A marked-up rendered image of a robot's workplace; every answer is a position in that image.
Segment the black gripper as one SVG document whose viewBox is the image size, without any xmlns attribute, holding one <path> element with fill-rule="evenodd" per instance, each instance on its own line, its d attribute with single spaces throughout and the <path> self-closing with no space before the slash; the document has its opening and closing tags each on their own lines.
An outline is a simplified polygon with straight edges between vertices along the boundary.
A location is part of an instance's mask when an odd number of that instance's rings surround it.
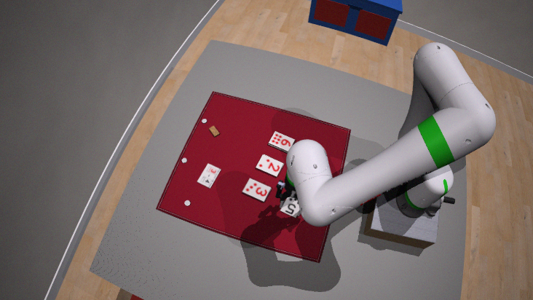
<svg viewBox="0 0 533 300">
<path fill-rule="evenodd" d="M 280 208 L 282 208 L 282 204 L 283 204 L 283 200 L 287 199 L 288 197 L 290 197 L 291 193 L 286 189 L 285 187 L 285 183 L 283 183 L 282 180 L 279 180 L 278 184 L 276 185 L 277 187 L 277 193 L 276 193 L 276 198 L 280 198 Z M 285 188 L 286 192 L 283 192 L 283 194 L 281 194 L 283 188 Z M 281 191 L 280 191 L 281 190 Z M 298 212 L 298 215 L 300 215 L 300 210 Z"/>
</svg>

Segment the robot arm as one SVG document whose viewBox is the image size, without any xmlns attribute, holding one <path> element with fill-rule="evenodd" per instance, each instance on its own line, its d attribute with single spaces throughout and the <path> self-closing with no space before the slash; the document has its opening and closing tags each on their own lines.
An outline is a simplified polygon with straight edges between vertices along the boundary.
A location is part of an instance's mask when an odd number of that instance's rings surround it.
<svg viewBox="0 0 533 300">
<path fill-rule="evenodd" d="M 318 142 L 290 147 L 285 187 L 308 224 L 332 224 L 399 186 L 396 203 L 409 218 L 433 217 L 443 202 L 455 203 L 444 197 L 454 182 L 449 164 L 490 141 L 494 110 L 445 44 L 420 47 L 413 67 L 411 104 L 398 140 L 376 156 L 333 178 Z"/>
</svg>

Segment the dark red card cloth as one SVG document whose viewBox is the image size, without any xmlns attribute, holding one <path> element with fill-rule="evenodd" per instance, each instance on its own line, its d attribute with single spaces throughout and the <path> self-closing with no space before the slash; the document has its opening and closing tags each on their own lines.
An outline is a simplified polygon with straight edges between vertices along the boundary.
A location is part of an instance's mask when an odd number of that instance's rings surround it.
<svg viewBox="0 0 533 300">
<path fill-rule="evenodd" d="M 212 126 L 220 135 L 214 137 Z M 268 145 L 275 131 L 295 143 L 305 139 L 320 143 L 332 177 L 339 175 L 348 131 L 214 94 L 160 208 L 246 240 L 317 259 L 326 226 L 308 224 L 301 214 L 294 218 L 281 212 L 280 198 L 275 197 L 276 185 L 279 180 L 285 183 L 288 169 L 287 153 Z M 256 168 L 262 154 L 284 163 L 277 177 Z M 221 169 L 211 188 L 197 183 L 208 163 Z M 249 178 L 272 187 L 265 202 L 242 193 Z"/>
<path fill-rule="evenodd" d="M 252 244 L 252 245 L 257 245 L 257 246 L 259 246 L 259 247 L 266 248 L 266 249 L 269 249 L 269 250 L 273 250 L 273 251 L 276 251 L 276 252 L 279 252 L 279 253 L 284 253 L 284 254 L 287 254 L 287 255 L 289 255 L 289 256 L 295 256 L 295 257 L 298 257 L 298 258 L 302 258 L 302 259 L 306 259 L 306 260 L 309 260 L 309 261 L 314 261 L 314 262 L 320 263 L 320 259 L 321 259 L 322 253 L 323 253 L 323 249 L 324 249 L 325 241 L 326 241 L 326 238 L 327 238 L 327 235 L 328 235 L 328 230 L 329 230 L 330 224 L 326 226 L 325 234 L 324 234 L 323 241 L 322 241 L 322 244 L 321 244 L 321 247 L 320 247 L 320 252 L 319 252 L 318 257 L 317 257 L 317 259 L 316 259 L 316 258 L 310 258 L 310 257 L 307 257 L 307 256 L 302 256 L 302 255 L 299 255 L 299 254 L 296 254 L 296 253 L 291 253 L 291 252 L 288 252 L 288 251 L 285 251 L 285 250 L 280 250 L 280 249 L 277 249 L 277 248 L 273 248 L 273 247 L 270 247 L 270 246 L 268 246 L 268 245 L 263 245 L 263 244 L 261 244 L 261 243 L 257 243 L 257 242 L 251 241 L 251 240 L 246 240 L 246 239 L 244 239 L 244 238 L 241 238 L 241 237 L 238 237 L 238 236 L 235 236 L 235 235 L 233 235 L 233 234 L 226 233 L 226 232 L 222 232 L 222 231 L 220 231 L 220 230 L 218 230 L 218 229 L 214 229 L 214 228 L 212 228 L 212 227 L 206 226 L 206 225 L 204 225 L 204 224 L 198 223 L 198 222 L 196 222 L 196 221 L 190 220 L 190 219 L 188 219 L 188 218 L 185 218 L 185 217 L 183 217 L 183 216 L 177 215 L 177 214 L 172 213 L 172 212 L 170 212 L 170 211 L 168 211 L 168 210 L 165 210 L 165 209 L 160 208 L 160 205 L 161 205 L 161 203 L 162 203 L 162 201 L 163 201 L 163 198 L 164 198 L 164 196 L 165 196 L 165 194 L 166 194 L 166 191 L 167 191 L 167 189 L 168 189 L 168 186 L 170 185 L 170 182 L 172 181 L 172 178 L 173 178 L 173 176 L 174 176 L 174 174 L 175 174 L 175 171 L 176 171 L 176 169 L 177 169 L 177 167 L 178 167 L 178 165 L 179 165 L 179 163 L 180 163 L 180 161 L 181 161 L 181 158 L 182 158 L 182 156 L 183 156 L 183 154 L 184 154 L 184 152 L 185 152 L 185 150 L 186 150 L 186 148 L 187 148 L 187 146 L 188 146 L 188 144 L 189 144 L 189 141 L 191 140 L 191 138 L 192 138 L 192 136 L 193 136 L 193 134 L 194 134 L 194 131 L 196 130 L 197 125 L 199 124 L 199 122 L 200 122 L 200 120 L 201 120 L 203 114 L 205 113 L 205 110 L 206 110 L 206 108 L 208 107 L 208 104 L 209 104 L 209 102 L 211 101 L 211 99 L 212 99 L 212 97 L 213 97 L 214 94 L 222 95 L 222 96 L 225 96 L 225 97 L 228 97 L 228 98 L 234 98 L 234 99 L 237 99 L 237 100 L 242 100 L 242 101 L 245 101 L 245 102 L 248 102 L 248 103 L 253 103 L 253 104 L 260 105 L 260 106 L 264 106 L 264 107 L 267 107 L 267 108 L 272 108 L 272 109 L 275 109 L 275 110 L 278 110 L 278 111 L 283 111 L 283 112 L 285 112 L 285 113 L 293 114 L 293 115 L 296 115 L 296 116 L 299 116 L 299 117 L 304 117 L 304 118 L 306 118 L 306 119 L 311 119 L 311 120 L 316 121 L 316 122 L 320 122 L 320 123 L 323 123 L 323 124 L 326 124 L 326 125 L 330 125 L 330 126 L 337 127 L 337 128 L 339 128 L 339 129 L 343 129 L 343 130 L 348 131 L 348 133 L 347 133 L 347 140 L 346 140 L 346 144 L 345 144 L 345 148 L 344 148 L 344 155 L 343 155 L 343 159 L 342 159 L 342 162 L 341 162 L 341 169 L 340 169 L 339 175 L 341 175 L 341 174 L 343 173 L 344 162 L 345 162 L 345 158 L 346 158 L 346 154 L 347 154 L 347 147 L 348 147 L 348 143 L 349 143 L 349 139 L 350 139 L 350 132 L 351 132 L 350 129 L 347 129 L 347 128 L 345 128 L 345 127 L 340 127 L 340 126 L 338 126 L 338 125 L 334 125 L 334 124 L 331 124 L 331 123 L 328 123 L 328 122 L 324 122 L 324 121 L 321 121 L 321 120 L 319 120 L 319 119 L 314 119 L 314 118 L 312 118 L 312 117 L 307 117 L 307 116 L 304 116 L 304 115 L 301 115 L 301 114 L 297 114 L 297 113 L 294 113 L 294 112 L 291 112 L 291 111 L 286 111 L 286 110 L 283 110 L 283 109 L 281 109 L 281 108 L 276 108 L 276 107 L 268 106 L 268 105 L 265 105 L 265 104 L 262 104 L 262 103 L 257 103 L 257 102 L 251 101 L 251 100 L 246 100 L 246 99 L 242 99 L 242 98 L 237 98 L 237 97 L 234 97 L 234 96 L 231 96 L 231 95 L 226 95 L 226 94 L 222 94 L 222 93 L 214 92 L 214 91 L 213 91 L 212 94 L 211 94 L 211 96 L 209 97 L 209 99 L 208 99 L 208 101 L 207 101 L 207 103 L 206 103 L 204 109 L 202 110 L 202 113 L 200 114 L 200 117 L 199 117 L 199 119 L 197 120 L 197 122 L 196 122 L 196 124 L 195 124 L 195 126 L 194 126 L 194 128 L 193 128 L 193 130 L 192 130 L 192 132 L 191 132 L 191 134 L 190 134 L 190 136 L 189 136 L 189 138 L 188 138 L 188 140 L 187 140 L 187 142 L 186 142 L 186 144 L 185 144 L 185 146 L 184 146 L 182 152 L 181 152 L 180 157 L 178 158 L 178 161 L 177 161 L 176 164 L 175 164 L 175 167 L 174 167 L 174 169 L 173 169 L 173 171 L 172 171 L 172 173 L 171 173 L 171 175 L 170 175 L 170 178 L 169 178 L 169 180 L 168 180 L 168 182 L 167 182 L 167 185 L 166 185 L 166 187 L 165 187 L 165 189 L 164 189 L 164 191 L 163 191 L 163 193 L 162 193 L 162 196 L 161 196 L 161 198 L 160 198 L 160 200 L 159 200 L 159 203 L 158 203 L 156 209 L 157 209 L 157 210 L 160 210 L 160 211 L 162 211 L 162 212 L 164 212 L 164 213 L 167 213 L 167 214 L 169 214 L 169 215 L 175 216 L 176 218 L 179 218 L 179 219 L 182 219 L 182 220 L 187 221 L 187 222 L 189 222 L 189 223 L 192 223 L 192 224 L 195 224 L 195 225 L 201 226 L 201 227 L 203 227 L 203 228 L 205 228 L 205 229 L 209 229 L 209 230 L 211 230 L 211 231 L 213 231 L 213 232 L 217 232 L 217 233 L 219 233 L 219 234 L 223 234 L 223 235 L 225 235 L 225 236 L 227 236 L 227 237 L 234 238 L 234 239 L 236 239 L 236 240 L 240 240 L 240 241 L 243 241 L 243 242 L 247 242 L 247 243 L 250 243 L 250 244 Z"/>
</svg>

